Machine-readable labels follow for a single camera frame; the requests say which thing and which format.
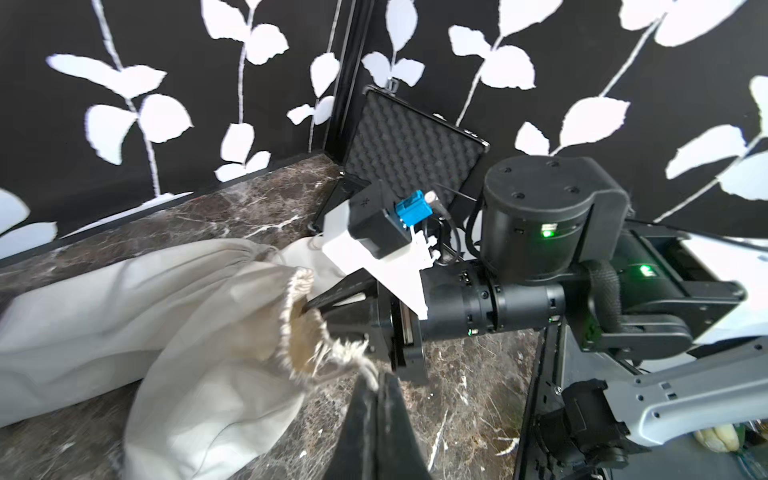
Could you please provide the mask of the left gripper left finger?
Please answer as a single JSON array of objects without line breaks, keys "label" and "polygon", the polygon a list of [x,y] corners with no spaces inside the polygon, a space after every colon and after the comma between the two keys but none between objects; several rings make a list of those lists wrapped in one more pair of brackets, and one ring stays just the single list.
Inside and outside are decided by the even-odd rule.
[{"label": "left gripper left finger", "polygon": [[377,478],[378,392],[360,375],[324,479]]}]

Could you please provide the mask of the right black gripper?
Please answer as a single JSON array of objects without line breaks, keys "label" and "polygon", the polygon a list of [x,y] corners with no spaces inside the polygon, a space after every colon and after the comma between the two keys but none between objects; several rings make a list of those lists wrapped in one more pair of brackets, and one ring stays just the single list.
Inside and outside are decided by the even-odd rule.
[{"label": "right black gripper", "polygon": [[388,360],[400,380],[413,384],[428,382],[427,342],[539,330],[565,317],[561,285],[502,283],[477,261],[425,269],[421,279],[424,319],[365,269],[309,300],[303,312],[318,310],[332,338],[366,342],[367,350]]}]

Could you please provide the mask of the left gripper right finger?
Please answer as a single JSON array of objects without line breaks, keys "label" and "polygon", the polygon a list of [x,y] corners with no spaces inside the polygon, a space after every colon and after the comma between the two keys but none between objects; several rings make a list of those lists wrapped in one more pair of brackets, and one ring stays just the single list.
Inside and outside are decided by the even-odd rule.
[{"label": "left gripper right finger", "polygon": [[377,478],[431,479],[410,422],[400,382],[389,372],[381,374],[377,394]]}]

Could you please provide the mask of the cream cloth bag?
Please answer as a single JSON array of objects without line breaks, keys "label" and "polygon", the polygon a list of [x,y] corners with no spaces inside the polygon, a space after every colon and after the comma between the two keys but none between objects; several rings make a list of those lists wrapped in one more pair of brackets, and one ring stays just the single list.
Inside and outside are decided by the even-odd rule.
[{"label": "cream cloth bag", "polygon": [[317,387],[358,373],[377,391],[367,342],[333,339],[310,305],[341,278],[301,239],[215,288],[138,390],[124,477],[227,479],[277,443]]},{"label": "cream cloth bag", "polygon": [[210,330],[278,298],[291,268],[247,240],[148,253],[24,293],[1,315],[1,424],[133,383],[192,318]]}]

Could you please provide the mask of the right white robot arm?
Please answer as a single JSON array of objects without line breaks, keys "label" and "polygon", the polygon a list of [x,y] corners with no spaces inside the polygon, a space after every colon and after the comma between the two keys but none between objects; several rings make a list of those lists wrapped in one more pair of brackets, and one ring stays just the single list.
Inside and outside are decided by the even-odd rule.
[{"label": "right white robot arm", "polygon": [[520,156],[484,178],[469,259],[376,272],[356,267],[310,302],[334,335],[365,340],[406,381],[423,345],[542,330],[526,406],[523,475],[580,479],[623,468],[681,435],[767,412],[767,340],[658,373],[748,297],[682,252],[663,226],[634,227],[627,193],[589,158]]}]

